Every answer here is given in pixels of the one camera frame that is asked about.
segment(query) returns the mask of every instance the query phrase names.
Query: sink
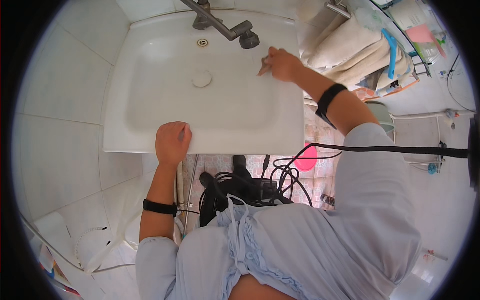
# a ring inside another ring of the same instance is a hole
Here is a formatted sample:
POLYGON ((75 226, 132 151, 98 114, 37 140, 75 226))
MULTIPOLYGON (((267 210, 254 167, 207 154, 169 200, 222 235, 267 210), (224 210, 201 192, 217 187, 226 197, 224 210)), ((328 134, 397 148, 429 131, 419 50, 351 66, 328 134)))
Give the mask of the sink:
POLYGON ((103 149, 155 152, 161 124, 191 126, 189 153, 293 155, 303 148, 303 93, 256 76, 268 47, 298 55, 295 22, 254 12, 214 10, 232 26, 249 20, 260 45, 242 49, 216 29, 192 28, 194 12, 133 23, 108 91, 103 149))

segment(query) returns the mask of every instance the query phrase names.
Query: strap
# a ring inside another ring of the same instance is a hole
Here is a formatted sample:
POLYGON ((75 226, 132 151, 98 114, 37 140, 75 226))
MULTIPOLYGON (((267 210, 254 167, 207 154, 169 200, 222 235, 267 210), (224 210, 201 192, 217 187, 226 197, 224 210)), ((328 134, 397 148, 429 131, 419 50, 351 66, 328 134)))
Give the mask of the strap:
POLYGON ((335 98, 335 96, 346 89, 347 88, 342 84, 334 84, 323 93, 323 95, 320 97, 320 100, 318 101, 318 108, 315 114, 322 118, 325 122, 328 123, 328 125, 332 126, 334 129, 336 129, 336 127, 327 118, 327 108, 330 105, 330 102, 332 102, 332 100, 335 98))
POLYGON ((177 205, 175 203, 172 205, 168 205, 144 199, 144 203, 142 206, 144 210, 148 210, 151 212, 172 215, 173 217, 177 215, 177 205))

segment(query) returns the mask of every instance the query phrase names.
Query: towel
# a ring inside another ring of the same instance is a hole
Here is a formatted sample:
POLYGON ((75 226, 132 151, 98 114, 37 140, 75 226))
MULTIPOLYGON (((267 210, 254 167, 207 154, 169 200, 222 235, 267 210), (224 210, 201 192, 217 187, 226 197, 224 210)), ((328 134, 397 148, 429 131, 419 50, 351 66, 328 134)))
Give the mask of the towel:
MULTIPOLYGON (((396 61, 404 57, 400 47, 396 49, 396 61)), ((380 40, 364 48, 352 58, 322 73, 323 76, 345 86, 358 83, 363 77, 390 63, 390 45, 382 35, 380 40)))
POLYGON ((332 26, 328 26, 324 30, 325 33, 322 32, 316 39, 315 42, 324 39, 318 47, 313 52, 309 51, 302 55, 306 65, 315 68, 339 65, 364 48, 378 42, 383 36, 380 31, 371 31, 361 26, 354 14, 329 34, 342 19, 345 18, 335 18, 332 26))

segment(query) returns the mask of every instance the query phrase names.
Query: ruffled shirt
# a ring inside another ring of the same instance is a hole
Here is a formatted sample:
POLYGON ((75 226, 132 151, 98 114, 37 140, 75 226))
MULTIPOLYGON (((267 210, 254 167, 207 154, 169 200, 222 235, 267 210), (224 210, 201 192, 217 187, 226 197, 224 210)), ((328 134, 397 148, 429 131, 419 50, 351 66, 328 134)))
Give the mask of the ruffled shirt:
MULTIPOLYGON (((373 123, 345 146, 393 145, 373 123)), ((305 204, 234 205, 188 234, 180 247, 143 239, 136 278, 143 300, 227 300, 251 274, 295 299, 388 299, 420 253, 401 154, 343 152, 333 211, 305 204)))

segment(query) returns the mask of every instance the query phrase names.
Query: blue brush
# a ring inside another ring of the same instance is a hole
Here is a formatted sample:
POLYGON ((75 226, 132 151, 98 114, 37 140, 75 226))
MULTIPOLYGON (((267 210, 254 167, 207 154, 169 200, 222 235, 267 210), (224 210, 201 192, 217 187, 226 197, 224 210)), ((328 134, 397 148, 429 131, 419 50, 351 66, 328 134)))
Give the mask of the blue brush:
POLYGON ((382 28, 382 33, 390 45, 390 65, 388 66, 388 78, 393 79, 393 73, 395 71, 395 60, 396 60, 396 39, 391 36, 385 28, 382 28))

